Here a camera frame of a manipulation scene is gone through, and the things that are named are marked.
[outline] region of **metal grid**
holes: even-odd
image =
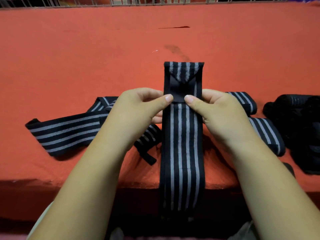
[[[162,6],[213,3],[284,2],[287,0],[0,0],[0,8],[68,8],[96,6]]]

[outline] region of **person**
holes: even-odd
[[[239,102],[209,89],[202,96],[185,101],[231,154],[259,237],[320,239],[318,208],[255,133]],[[172,101],[150,88],[123,92],[29,240],[104,239],[124,156]]]

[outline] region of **red tablecloth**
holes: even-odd
[[[36,219],[83,153],[50,157],[24,127],[29,120],[83,113],[97,96],[131,88],[161,90],[172,60],[205,62],[203,88],[246,91],[263,116],[281,94],[319,94],[319,20],[319,8],[303,3],[0,11],[0,217]],[[237,187],[207,136],[206,188]],[[120,188],[158,187],[160,149],[151,154],[153,166],[135,148],[127,153]],[[320,192],[320,176],[288,153],[281,160],[305,191]]]

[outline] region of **striped fabric strap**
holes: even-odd
[[[234,96],[242,105],[246,114],[255,115],[257,113],[257,104],[246,92],[227,92]]]
[[[286,152],[285,143],[278,132],[277,128],[273,125],[271,120],[267,118],[249,118],[249,121],[266,145],[278,157],[282,157]]]
[[[140,156],[149,164],[154,165],[157,161],[148,154],[148,151],[161,142],[161,129],[155,124],[149,125],[145,133],[134,143]]]
[[[202,97],[203,65],[164,63],[164,94],[174,97],[162,117],[160,207],[166,216],[192,215],[205,188],[202,117],[183,100],[186,94]]]
[[[33,119],[26,124],[50,156],[87,146],[106,120],[117,97],[98,97],[86,113],[40,122]]]

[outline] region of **forearm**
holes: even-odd
[[[234,165],[262,239],[320,239],[320,213],[261,141],[234,146]]]
[[[102,127],[30,239],[103,239],[125,149]]]

